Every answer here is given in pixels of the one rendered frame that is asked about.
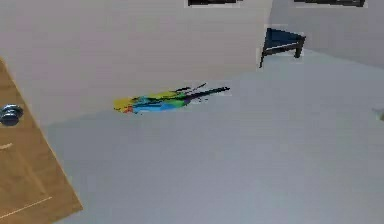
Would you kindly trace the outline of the brown wooden room door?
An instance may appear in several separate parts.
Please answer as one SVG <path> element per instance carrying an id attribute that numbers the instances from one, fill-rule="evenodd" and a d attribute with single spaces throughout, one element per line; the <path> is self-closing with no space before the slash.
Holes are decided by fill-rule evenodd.
<path id="1" fill-rule="evenodd" d="M 19 105 L 15 126 L 0 123 L 0 224 L 53 224 L 83 209 L 54 150 L 0 58 L 0 109 Z"/>

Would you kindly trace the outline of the black framed wall picture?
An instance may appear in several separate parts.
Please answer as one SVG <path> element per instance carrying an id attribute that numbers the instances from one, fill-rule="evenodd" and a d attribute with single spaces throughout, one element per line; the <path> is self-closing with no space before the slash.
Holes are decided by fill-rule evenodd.
<path id="1" fill-rule="evenodd" d="M 293 0 L 294 2 L 309 3 L 309 4 L 326 4 L 326 5 L 341 5 L 363 7 L 366 0 Z"/>
<path id="2" fill-rule="evenodd" d="M 235 4 L 242 0 L 187 0 L 187 5 Z"/>

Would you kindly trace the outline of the multicoloured feather duster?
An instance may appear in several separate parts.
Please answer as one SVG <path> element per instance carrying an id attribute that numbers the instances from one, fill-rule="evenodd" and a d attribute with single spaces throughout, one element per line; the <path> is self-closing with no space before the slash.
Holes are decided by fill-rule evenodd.
<path id="1" fill-rule="evenodd" d="M 155 94 L 119 98 L 113 101 L 113 109 L 120 113 L 133 114 L 174 110 L 186 107 L 195 99 L 200 100 L 202 97 L 229 90 L 229 87 L 224 86 L 198 92 L 204 86 L 205 83 L 195 88 L 186 86 Z"/>

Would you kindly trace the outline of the silver round door knob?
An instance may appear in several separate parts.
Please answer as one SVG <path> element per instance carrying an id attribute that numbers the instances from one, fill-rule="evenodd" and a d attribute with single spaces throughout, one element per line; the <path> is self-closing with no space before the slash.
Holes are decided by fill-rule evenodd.
<path id="1" fill-rule="evenodd" d="M 23 116 L 24 110 L 16 104 L 7 104 L 0 109 L 0 123 L 4 126 L 15 126 Z"/>

